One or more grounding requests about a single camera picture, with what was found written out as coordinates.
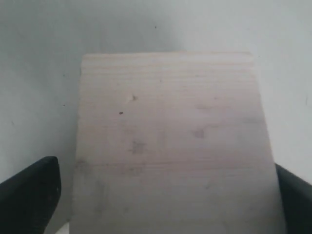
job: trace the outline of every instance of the light wooden surface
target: light wooden surface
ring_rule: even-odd
[[[283,234],[248,53],[86,55],[72,234]]]

